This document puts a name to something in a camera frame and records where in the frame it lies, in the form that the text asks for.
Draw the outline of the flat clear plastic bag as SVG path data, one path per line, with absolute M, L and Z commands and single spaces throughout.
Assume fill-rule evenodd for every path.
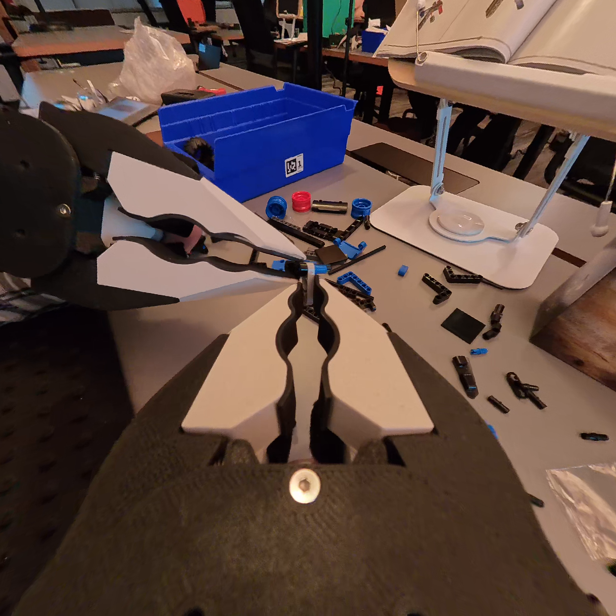
M 550 488 L 589 557 L 615 565 L 615 462 L 550 469 Z

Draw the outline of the white book stand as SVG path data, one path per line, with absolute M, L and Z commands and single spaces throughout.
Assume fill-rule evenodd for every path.
M 526 289 L 556 247 L 558 235 L 540 223 L 590 136 L 615 140 L 615 77 L 574 74 L 420 52 L 415 61 L 389 58 L 402 88 L 439 96 L 429 185 L 416 185 L 380 206 L 373 226 L 454 266 L 508 289 Z M 574 135 L 566 158 L 529 219 L 445 187 L 445 150 L 452 104 L 547 122 Z

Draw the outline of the heap of crossed black beams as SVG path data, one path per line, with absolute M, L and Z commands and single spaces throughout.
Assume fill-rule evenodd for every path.
M 342 295 L 347 297 L 350 301 L 352 301 L 362 310 L 368 310 L 371 312 L 376 311 L 374 297 L 367 295 L 356 288 L 351 288 L 341 283 L 337 283 L 331 280 L 327 280 L 326 282 L 328 282 L 331 286 L 335 287 Z

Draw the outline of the black forked pin connector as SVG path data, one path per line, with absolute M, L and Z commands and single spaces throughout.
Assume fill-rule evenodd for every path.
M 547 407 L 538 396 L 538 386 L 522 382 L 519 376 L 514 372 L 508 372 L 505 375 L 505 379 L 517 399 L 529 400 L 539 410 L 544 410 Z

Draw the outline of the black rubber tire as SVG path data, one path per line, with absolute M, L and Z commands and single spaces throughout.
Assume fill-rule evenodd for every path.
M 183 149 L 189 157 L 204 167 L 214 170 L 214 149 L 201 137 L 192 137 L 184 143 Z

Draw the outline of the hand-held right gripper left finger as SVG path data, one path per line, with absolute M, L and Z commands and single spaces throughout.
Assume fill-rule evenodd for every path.
M 274 463 L 289 457 L 296 396 L 289 353 L 304 307 L 289 286 L 228 334 L 182 421 L 184 432 L 247 441 Z

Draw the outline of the toy set box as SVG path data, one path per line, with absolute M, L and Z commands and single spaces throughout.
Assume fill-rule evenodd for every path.
M 529 342 L 615 390 L 615 239 L 543 301 Z

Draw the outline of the person's left hand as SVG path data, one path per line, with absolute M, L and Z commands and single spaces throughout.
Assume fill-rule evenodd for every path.
M 193 226 L 188 236 L 181 238 L 181 244 L 187 256 L 208 253 L 206 234 L 197 225 Z

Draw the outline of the black thin axle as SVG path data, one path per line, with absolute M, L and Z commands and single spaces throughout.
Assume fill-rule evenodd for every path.
M 379 246 L 378 248 L 375 248 L 372 251 L 369 252 L 363 252 L 362 254 L 360 254 L 358 257 L 354 258 L 354 259 L 349 259 L 346 262 L 335 266 L 333 268 L 330 268 L 328 271 L 329 275 L 334 275 L 335 273 L 341 272 L 359 262 L 362 262 L 364 260 L 366 260 L 367 258 L 371 258 L 372 256 L 382 252 L 383 250 L 385 250 L 387 248 L 387 246 L 384 244 L 382 246 Z

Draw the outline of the instruction booklet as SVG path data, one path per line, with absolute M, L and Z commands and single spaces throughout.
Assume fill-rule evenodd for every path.
M 615 76 L 615 1 L 407 1 L 374 56 L 419 52 Z

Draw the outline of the grey desk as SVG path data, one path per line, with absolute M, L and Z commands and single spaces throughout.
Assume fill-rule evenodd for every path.
M 118 74 L 119 64 L 28 73 L 23 96 L 28 105 L 37 107 L 42 100 L 52 102 L 61 95 L 73 96 L 78 91 L 77 83 L 85 86 L 88 80 L 107 93 L 109 82 L 115 81 Z M 449 156 L 445 166 L 480 181 L 464 196 L 520 216 L 527 216 L 526 210 L 520 208 L 534 206 L 543 193 L 528 182 L 457 157 Z M 342 165 L 274 193 L 285 198 L 295 190 L 307 190 L 317 198 L 332 200 L 366 197 L 378 208 L 406 188 L 404 183 L 347 156 Z M 598 596 L 607 612 L 615 615 L 615 577 L 586 553 L 546 476 L 549 469 L 615 461 L 615 393 L 528 342 L 539 305 L 578 269 L 580 258 L 587 261 L 603 248 L 614 229 L 607 239 L 592 240 L 588 227 L 594 218 L 593 208 L 565 196 L 557 196 L 554 201 L 546 213 L 545 224 L 559 235 L 558 249 L 563 248 L 564 252 L 550 256 L 535 283 L 526 290 L 500 290 L 483 284 L 453 285 L 451 299 L 433 305 L 430 289 L 421 283 L 421 277 L 423 273 L 440 276 L 443 264 L 375 229 L 360 229 L 357 236 L 366 240 L 368 250 L 382 244 L 387 246 L 386 250 L 351 269 L 373 287 L 377 307 L 373 318 L 379 323 L 386 322 L 473 405 L 486 423 L 495 427 L 498 442 L 526 491 L 544 501 L 543 508 L 532 510 L 558 557 L 580 587 Z M 404 277 L 397 275 L 401 265 L 408 266 Z M 238 325 L 278 292 L 274 289 L 112 312 L 110 322 L 134 411 L 140 411 L 214 338 Z M 503 331 L 486 344 L 490 347 L 487 355 L 471 359 L 480 395 L 468 400 L 451 358 L 466 355 L 471 346 L 443 329 L 441 323 L 457 307 L 487 323 L 489 313 L 498 303 L 505 306 Z M 325 354 L 316 340 L 316 324 L 302 317 L 297 328 L 299 343 L 290 359 L 297 378 L 299 440 L 293 445 L 291 456 L 304 458 L 308 451 L 307 414 L 318 395 L 320 362 Z M 540 396 L 547 404 L 545 410 L 516 400 L 504 379 L 510 371 L 539 385 Z M 510 412 L 498 412 L 488 403 L 488 396 L 503 402 Z M 610 440 L 584 441 L 580 432 L 607 433 Z

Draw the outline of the black flat case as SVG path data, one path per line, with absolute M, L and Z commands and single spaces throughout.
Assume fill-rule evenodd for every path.
M 215 88 L 209 89 L 199 86 L 196 89 L 174 89 L 161 93 L 161 104 L 172 105 L 180 104 L 184 102 L 193 102 L 197 100 L 203 100 L 206 98 L 223 96 L 227 94 L 226 89 Z

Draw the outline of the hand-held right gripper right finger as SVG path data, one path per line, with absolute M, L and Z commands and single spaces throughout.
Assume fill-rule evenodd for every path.
M 343 463 L 368 442 L 430 433 L 434 423 L 389 331 L 317 279 L 312 300 L 326 353 L 311 415 L 316 462 Z

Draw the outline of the cluster of black straight beams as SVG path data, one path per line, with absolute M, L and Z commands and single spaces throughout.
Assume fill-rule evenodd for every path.
M 296 226 L 286 220 L 276 217 L 269 218 L 267 222 L 283 234 L 316 248 L 323 248 L 325 242 L 334 243 L 336 240 L 346 241 L 360 227 L 370 227 L 369 216 L 354 220 L 349 227 L 342 230 L 312 220 L 306 222 L 303 227 Z

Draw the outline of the light grey angled beam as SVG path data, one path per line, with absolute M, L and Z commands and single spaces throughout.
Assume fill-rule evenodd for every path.
M 299 266 L 299 273 L 304 290 L 304 307 L 311 307 L 313 305 L 315 282 L 318 276 L 328 274 L 329 268 L 313 261 L 304 261 Z

